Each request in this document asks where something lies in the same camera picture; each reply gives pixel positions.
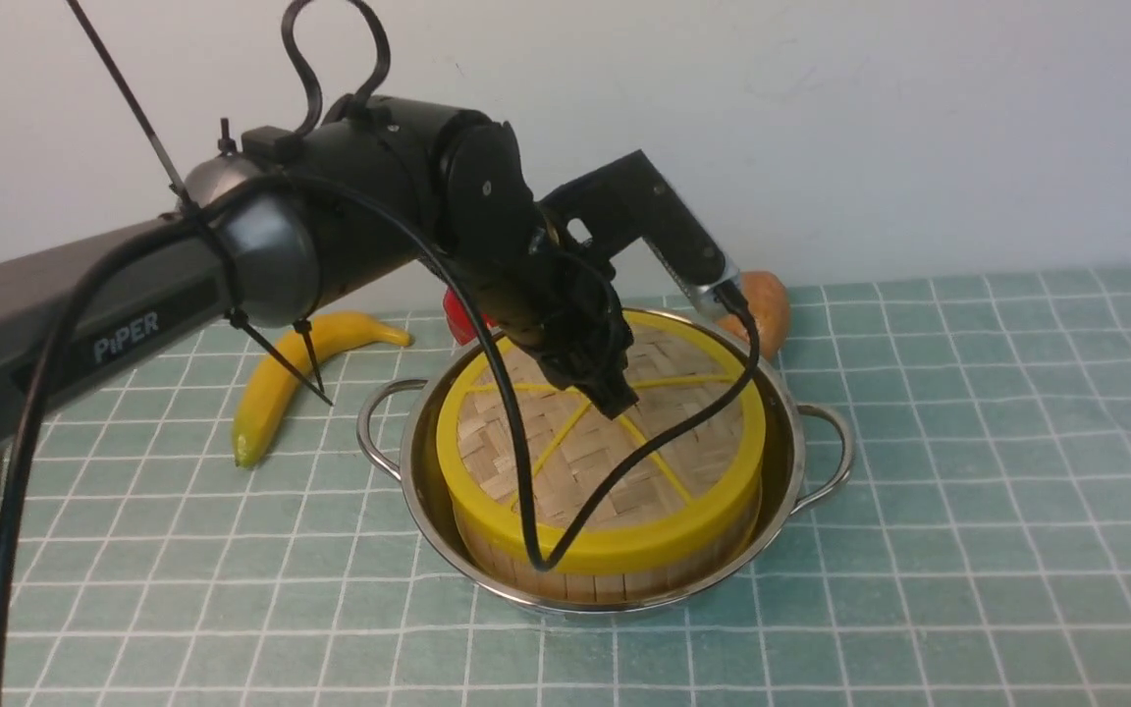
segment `stainless steel pot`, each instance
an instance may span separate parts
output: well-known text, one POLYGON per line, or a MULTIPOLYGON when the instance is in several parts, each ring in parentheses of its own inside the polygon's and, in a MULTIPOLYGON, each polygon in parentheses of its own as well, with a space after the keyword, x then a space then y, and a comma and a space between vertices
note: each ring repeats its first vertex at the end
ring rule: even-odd
MULTIPOLYGON (((659 317, 677 319, 700 328, 719 344, 731 348, 736 357, 744 359, 748 345, 741 344, 733 336, 710 326, 689 321, 666 312, 654 312, 659 317)), ((452 516, 452 500, 443 483, 439 460, 435 459, 435 431, 439 429, 439 411, 443 398, 451 389, 452 381, 461 372, 466 363, 481 355, 476 344, 470 344, 459 351, 449 367, 434 380, 405 379, 390 381, 381 389, 374 390, 361 408, 357 420, 357 439, 361 449, 368 454, 374 465, 386 471, 391 478, 404 489, 408 511, 414 523, 421 528, 426 542, 443 555, 448 563, 457 568, 483 589, 494 595, 512 601, 521 607, 539 610, 552 614, 629 614, 642 610, 668 606, 690 598, 690 596, 710 589, 711 586, 731 577, 737 569, 753 560, 759 552, 770 545, 785 526, 786 520, 809 507, 824 500, 831 493, 839 491, 849 478, 853 466, 853 434, 844 415, 824 406, 812 406, 793 402, 785 382, 776 370, 766 361, 760 363, 759 374, 754 381, 762 390, 762 399, 767 403, 767 447, 766 462, 762 463, 762 507, 759 509, 758 524, 749 545, 724 567, 715 569, 708 577, 701 577, 690 585, 677 587, 646 600, 623 601, 619 604, 584 604, 577 601, 547 600, 517 589, 515 586, 498 580, 477 568, 468 558, 465 543, 457 532, 457 520, 452 516), (373 412, 385 399, 404 390, 422 390, 421 397, 414 404, 405 424, 404 437, 399 443, 399 463, 382 454, 373 442, 371 421, 373 412), (805 436, 802 426, 802 415, 821 417, 828 421, 840 437, 840 462, 829 482, 814 491, 797 495, 802 481, 805 478, 805 436)))

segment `white grout line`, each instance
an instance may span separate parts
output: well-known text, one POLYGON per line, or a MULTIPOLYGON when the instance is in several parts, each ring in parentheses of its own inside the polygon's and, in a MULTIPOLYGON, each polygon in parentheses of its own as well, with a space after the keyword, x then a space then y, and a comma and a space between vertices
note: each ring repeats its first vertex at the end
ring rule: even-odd
MULTIPOLYGON (((882 301, 883 296, 882 296, 882 294, 880 292, 880 287, 878 287, 878 286, 875 287, 875 294, 879 294, 881 296, 880 314, 881 314, 881 317, 883 317, 884 328, 886 328, 886 330, 890 330, 891 331, 892 327, 891 327, 891 325, 889 325, 889 308, 888 308, 888 303, 883 303, 883 301, 882 301)), ((897 356, 897 345, 893 345, 893 354, 895 354, 895 356, 897 356)), ((914 406, 914 402, 916 399, 915 398, 915 390, 910 386, 910 377, 906 374, 905 369, 903 369, 903 371, 901 371, 901 381, 903 381, 903 386, 905 386, 905 389, 906 389, 906 397, 910 398, 912 405, 914 406)), ((966 545, 962 543, 961 533, 959 532, 959 527, 957 527, 957 524, 956 524, 955 510, 952 510, 952 506, 950 505, 949 494, 946 492, 946 484, 941 483, 941 472, 938 468, 936 462, 934 462, 933 447, 931 447, 931 443, 927 442, 927 439, 929 439, 927 438, 927 430, 924 429, 923 416, 921 416, 920 412, 917 412, 917 411, 915 412, 915 424, 918 426, 920 437, 923 437, 924 440, 925 440, 925 442, 924 442, 924 452, 927 454, 927 459, 930 462, 931 469, 933 469, 934 484, 936 484, 936 491, 940 494, 940 500, 941 500, 941 502, 943 502, 943 505, 946 505, 947 518, 950 520, 950 523, 949 523, 949 529, 950 529, 950 532, 952 534, 955 534, 955 543, 957 545, 957 550, 959 550, 959 555, 960 555, 960 558, 962 560, 962 567, 965 567, 965 568, 969 567, 969 564, 968 564, 969 563, 968 552, 966 552, 966 545)), ((983 417, 983 415, 979 416, 979 424, 982 424, 982 425, 984 424, 984 417, 983 417)), ((879 497, 879 494, 875 494, 875 508, 878 510, 882 509, 882 506, 880 503, 880 497, 879 497)), ((881 515, 880 523, 881 524, 884 523, 883 515, 881 515)), ((977 612, 979 612, 979 620, 981 621, 985 621, 986 618, 984 618, 984 601, 979 598, 979 587, 978 587, 977 580, 975 580, 975 577, 968 577, 968 586, 972 588, 972 600, 975 601, 975 609, 977 609, 977 612)), ((908 614, 910 614, 910 609, 908 609, 908 605, 906 603, 906 589, 905 589, 905 586, 903 586, 901 577, 897 578, 897 590, 898 590, 898 594, 901 595, 903 609, 907 613, 907 621, 908 621, 908 614)), ((1005 689, 1007 704, 1009 704, 1009 707, 1015 707, 1015 704, 1016 704, 1015 695, 1011 695, 1011 689, 1010 689, 1010 686, 1008 684, 1008 681, 1007 681, 1007 673, 1005 673, 1004 670, 1002 670, 1001 653, 1000 653, 1000 650, 998 650, 998 641, 996 641, 995 638, 993 638, 993 631, 991 631, 991 630, 986 629, 986 631, 984 631, 984 636, 986 636, 986 639, 988 640, 988 653, 991 653, 993 655, 993 667, 995 667, 995 670, 998 671, 998 681, 1001 682, 1002 689, 1005 689)), ((915 640, 915 650, 916 650, 916 653, 921 653, 921 650, 920 650, 920 641, 917 641, 917 638, 915 640)), ((926 681, 927 681, 927 679, 926 679, 926 676, 924 676, 925 686, 926 686, 926 681)), ((931 693, 931 690, 929 690, 927 699, 929 699, 929 701, 931 701, 931 699, 933 699, 933 693, 931 693)))

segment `yellow banana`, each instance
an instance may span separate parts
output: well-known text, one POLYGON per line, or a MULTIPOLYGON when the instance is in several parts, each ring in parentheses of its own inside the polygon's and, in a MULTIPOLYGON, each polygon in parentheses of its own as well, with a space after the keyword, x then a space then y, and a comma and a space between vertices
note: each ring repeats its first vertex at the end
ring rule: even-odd
MULTIPOLYGON (((374 340, 386 344, 408 346, 413 336, 408 331, 389 327, 369 314, 361 312, 333 312, 313 318, 313 347, 317 351, 317 362, 342 354, 343 351, 359 348, 374 340)), ((304 346, 304 337, 290 331, 278 339, 278 351, 291 361, 292 365, 304 376, 311 376, 313 367, 309 361, 309 350, 304 346)), ((234 443, 234 464, 249 468, 260 462, 269 449, 274 434, 291 404, 300 380, 284 369, 269 354, 266 354, 252 371, 247 388, 242 390, 242 402, 238 413, 234 413, 232 442, 234 443)))

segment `black cable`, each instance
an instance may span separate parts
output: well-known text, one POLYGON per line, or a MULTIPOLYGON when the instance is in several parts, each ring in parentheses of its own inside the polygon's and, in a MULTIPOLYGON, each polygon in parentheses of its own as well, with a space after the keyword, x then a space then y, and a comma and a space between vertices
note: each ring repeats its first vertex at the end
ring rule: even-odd
MULTIPOLYGON (((677 439, 687 431, 700 425, 710 419, 710 416, 717 415, 722 412, 724 407, 727 407, 740 397, 742 390, 750 381, 753 381, 753 376, 758 370, 758 362, 762 354, 760 353, 759 339, 758 339, 758 325, 754 321, 753 314, 749 313, 748 303, 744 300, 744 295, 741 294, 741 288, 732 283, 726 283, 726 285, 718 287, 718 299, 722 300, 724 308, 735 314, 740 320, 741 325, 744 326, 745 333, 749 335, 749 357, 745 361, 744 370, 741 371, 740 379, 736 379, 732 383, 731 388, 724 390, 723 395, 719 395, 715 402, 709 403, 708 406, 701 408, 697 413, 688 416, 687 420, 679 422, 679 424, 666 429, 661 434, 644 442, 640 448, 636 449, 629 454, 622 462, 614 467, 613 471, 603 480, 596 489, 588 495, 587 501, 584 501, 584 506, 580 507, 575 519, 570 520, 569 526, 567 526, 566 532, 562 533, 561 540, 556 542, 553 550, 549 552, 547 558, 544 558, 542 550, 539 550, 539 528, 537 520, 535 520, 535 500, 534 500, 534 489, 533 489, 533 472, 530 466, 530 451, 528 443, 526 443, 526 431, 525 423, 521 420, 521 408, 517 405, 517 394, 515 393, 515 386, 509 379, 509 371, 503 365, 503 357, 500 356, 499 350, 495 345, 495 339, 491 336, 491 331, 485 326, 483 321, 483 314, 481 314, 480 309, 474 303, 473 298, 468 294, 466 287, 459 285, 457 277, 454 276, 451 268, 443 261, 435 249, 435 245, 428 240, 425 235, 422 235, 421 231, 414 226, 414 224, 408 223, 387 209, 386 206, 380 205, 372 197, 365 196, 365 193, 360 192, 355 189, 345 187, 342 183, 335 183, 333 181, 319 178, 311 178, 311 175, 293 175, 292 180, 300 184, 301 188, 311 190, 314 192, 323 193, 327 197, 337 197, 342 200, 352 202, 352 205, 357 205, 362 209, 369 210, 377 215, 378 218, 385 219, 387 224, 395 227, 399 233, 407 236, 413 245, 417 247, 432 265, 435 266, 437 274, 443 281, 446 286, 451 287, 454 294, 457 294, 459 303, 461 303, 461 309, 465 310, 466 318, 470 319, 470 326, 474 327, 475 335, 480 342, 480 347, 483 348, 483 353, 487 359, 487 363, 491 368, 491 377, 494 379, 494 387, 500 393, 500 402, 503 403, 503 411, 506 411, 506 416, 509 421, 509 436, 512 438, 512 457, 515 458, 515 469, 517 471, 517 510, 519 510, 521 519, 521 536, 525 541, 526 558, 530 561, 532 567, 538 569, 539 571, 551 571, 555 568, 558 563, 561 562, 566 551, 569 550, 570 545, 573 545, 575 540, 578 534, 582 532, 584 525, 587 524, 588 518, 592 518, 592 514, 596 511, 601 501, 605 500, 606 494, 616 486, 616 483, 624 477, 625 474, 631 472, 638 463, 642 462, 645 458, 650 456, 651 452, 656 451, 661 447, 666 446, 666 443, 672 442, 677 439)), ((588 264, 582 259, 578 259, 579 264, 584 265, 585 269, 592 270, 596 276, 601 276, 601 273, 594 268, 589 268, 588 264)), ((605 277, 601 277, 605 282, 606 291, 612 292, 612 285, 605 277)), ((612 300, 616 301, 616 293, 612 294, 612 300)))
MULTIPOLYGON (((311 1, 313 0, 294 0, 286 7, 286 12, 282 14, 282 45, 286 50, 286 57, 291 58, 296 75, 300 75, 300 81, 304 85, 304 94, 309 97, 309 112, 304 115, 304 122, 296 127, 295 135, 309 135, 322 118, 322 85, 318 80, 317 71, 313 71, 313 67, 310 66, 309 59, 304 59, 300 52, 300 45, 295 43, 295 19, 311 1)), ((349 100, 354 102, 355 106, 364 107, 365 103, 369 103, 369 97, 372 97, 373 92, 382 85, 390 72, 390 41, 387 40, 387 31, 382 27, 382 21, 378 19, 373 9, 369 8, 362 0, 348 0, 348 3, 354 5, 355 9, 360 10, 364 23, 369 26, 369 32, 373 34, 375 52, 373 71, 369 74, 368 79, 364 79, 364 84, 355 89, 355 94, 349 100)))
MULTIPOLYGON (((286 187, 282 175, 258 175, 243 181, 224 196, 216 198, 199 215, 206 219, 242 205, 249 197, 264 193, 268 189, 286 187)), ((37 448, 41 422, 46 413, 46 398, 54 380, 62 374, 63 351, 72 339, 80 317, 89 308, 90 301, 118 273, 135 261, 163 248, 175 245, 189 238, 197 238, 191 219, 179 219, 164 227, 122 242, 86 270, 85 276, 72 287, 68 301, 59 310, 46 335, 45 344, 34 365, 24 408, 19 414, 17 434, 11 445, 11 457, 6 466, 3 480, 3 505, 0 506, 0 702, 3 692, 3 664, 6 640, 8 640, 8 618, 11 604, 11 579, 15 571, 15 555, 19 542, 19 523, 24 515, 24 502, 28 486, 28 472, 37 448)))

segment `yellow steamer lid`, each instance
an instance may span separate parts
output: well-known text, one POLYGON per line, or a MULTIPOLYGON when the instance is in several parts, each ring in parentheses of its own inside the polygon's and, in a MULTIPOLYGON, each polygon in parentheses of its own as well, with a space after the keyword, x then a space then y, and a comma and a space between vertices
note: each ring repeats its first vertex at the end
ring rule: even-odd
MULTIPOLYGON (((647 439, 707 406, 742 361, 694 326, 625 313, 625 371, 640 403, 606 420, 578 390, 556 390, 508 339, 534 467, 543 554, 592 491, 647 439)), ((512 586, 571 601, 638 600, 709 574, 735 557, 759 505, 766 413, 750 385, 728 407, 645 459, 612 491, 552 572, 526 559, 509 426, 485 356, 459 374, 440 412, 437 452, 458 531, 475 562, 512 586)))

